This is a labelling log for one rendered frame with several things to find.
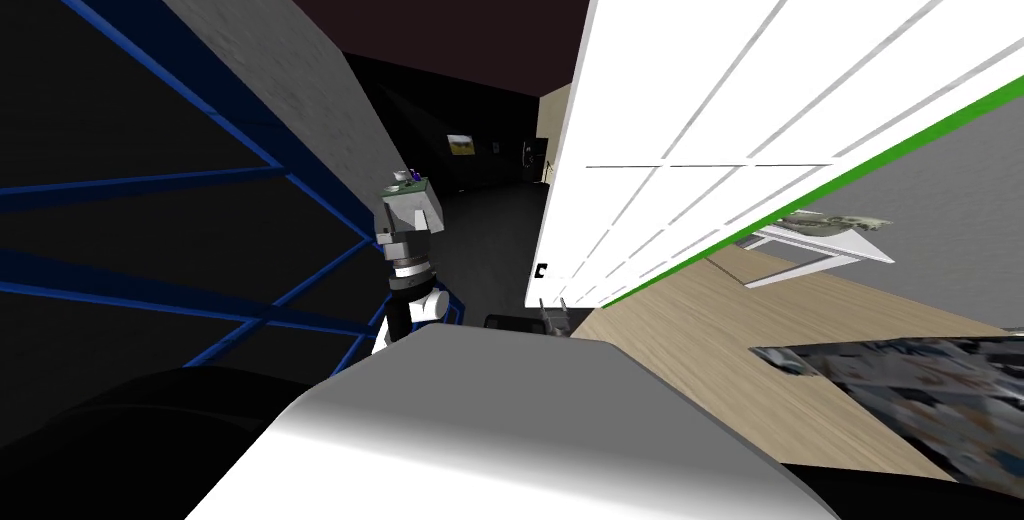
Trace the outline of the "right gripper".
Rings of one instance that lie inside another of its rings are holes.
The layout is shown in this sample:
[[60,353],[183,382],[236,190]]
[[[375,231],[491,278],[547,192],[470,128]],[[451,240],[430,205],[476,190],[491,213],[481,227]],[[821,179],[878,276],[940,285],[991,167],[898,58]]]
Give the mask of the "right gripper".
[[572,323],[565,301],[562,298],[559,298],[559,308],[556,310],[556,319],[550,318],[542,299],[539,301],[539,310],[545,332],[547,334],[551,334],[551,336],[556,337],[570,336],[572,332]]

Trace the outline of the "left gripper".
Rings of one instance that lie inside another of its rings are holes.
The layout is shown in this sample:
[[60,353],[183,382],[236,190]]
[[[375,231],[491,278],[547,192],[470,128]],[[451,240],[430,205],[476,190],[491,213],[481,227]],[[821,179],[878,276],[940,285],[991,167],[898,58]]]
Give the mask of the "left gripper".
[[399,232],[444,230],[443,210],[430,180],[412,169],[394,171],[374,212],[379,237]]

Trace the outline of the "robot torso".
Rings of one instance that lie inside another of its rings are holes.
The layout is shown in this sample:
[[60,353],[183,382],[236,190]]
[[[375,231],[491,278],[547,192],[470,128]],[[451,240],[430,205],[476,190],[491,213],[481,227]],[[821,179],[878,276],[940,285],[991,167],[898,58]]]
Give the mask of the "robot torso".
[[292,402],[186,520],[839,520],[601,341],[427,326]]

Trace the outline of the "white panelled door green edge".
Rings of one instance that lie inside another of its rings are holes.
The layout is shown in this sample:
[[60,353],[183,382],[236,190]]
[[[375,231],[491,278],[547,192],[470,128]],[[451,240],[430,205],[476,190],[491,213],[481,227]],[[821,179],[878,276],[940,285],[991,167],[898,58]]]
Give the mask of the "white panelled door green edge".
[[524,304],[611,306],[1023,95],[1024,0],[590,0]]

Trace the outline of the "grey patterned rug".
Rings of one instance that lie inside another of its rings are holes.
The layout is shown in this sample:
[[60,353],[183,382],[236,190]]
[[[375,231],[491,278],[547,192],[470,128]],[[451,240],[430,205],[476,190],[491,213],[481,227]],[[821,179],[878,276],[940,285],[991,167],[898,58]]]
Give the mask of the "grey patterned rug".
[[751,351],[830,382],[954,480],[1024,500],[1024,333]]

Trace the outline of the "blue bar frame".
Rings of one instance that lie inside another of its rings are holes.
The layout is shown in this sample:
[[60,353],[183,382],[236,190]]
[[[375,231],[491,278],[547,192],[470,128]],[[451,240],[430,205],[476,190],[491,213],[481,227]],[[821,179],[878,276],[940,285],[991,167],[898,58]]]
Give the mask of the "blue bar frame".
[[349,66],[315,143],[322,41],[290,0],[0,0],[0,373],[220,365],[315,383],[389,297],[370,202],[403,166]]

